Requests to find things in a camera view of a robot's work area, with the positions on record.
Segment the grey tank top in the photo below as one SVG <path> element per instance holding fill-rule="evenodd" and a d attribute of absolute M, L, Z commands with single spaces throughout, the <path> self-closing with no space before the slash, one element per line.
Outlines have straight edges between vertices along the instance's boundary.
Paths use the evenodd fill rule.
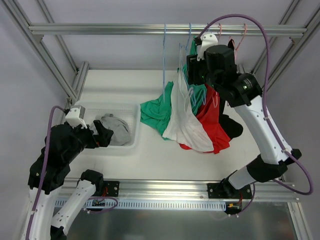
<path fill-rule="evenodd" d="M 112 130 L 112 137 L 109 146 L 124 146 L 131 141 L 129 125 L 121 118 L 115 117 L 111 113 L 102 116 L 96 116 L 95 120 L 100 120 L 103 126 Z M 89 126 L 94 138 L 98 135 L 94 123 Z"/>

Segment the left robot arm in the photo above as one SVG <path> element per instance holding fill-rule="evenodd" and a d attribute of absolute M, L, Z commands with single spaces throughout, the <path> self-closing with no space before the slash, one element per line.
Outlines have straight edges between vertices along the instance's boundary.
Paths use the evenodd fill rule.
<path fill-rule="evenodd" d="M 29 209 L 22 234 L 23 240 L 65 240 L 76 216 L 91 196 L 104 190 L 103 174 L 84 171 L 75 191 L 63 207 L 54 213 L 71 162 L 84 150 L 107 147 L 114 132 L 100 120 L 89 127 L 59 124 L 49 129 L 45 147 L 29 170 Z"/>

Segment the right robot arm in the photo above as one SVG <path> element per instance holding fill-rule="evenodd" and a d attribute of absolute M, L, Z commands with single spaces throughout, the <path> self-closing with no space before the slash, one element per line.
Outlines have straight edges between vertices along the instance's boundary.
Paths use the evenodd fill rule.
<path fill-rule="evenodd" d="M 278 141 L 276 126 L 270 128 L 264 115 L 263 93 L 256 78 L 250 73 L 239 73 L 234 51 L 226 45 L 214 45 L 204 52 L 204 58 L 188 55 L 187 76 L 192 84 L 208 84 L 240 115 L 253 136 L 260 154 L 246 166 L 231 173 L 215 188 L 222 197 L 235 198 L 242 188 L 281 177 L 293 160 L 285 154 Z"/>

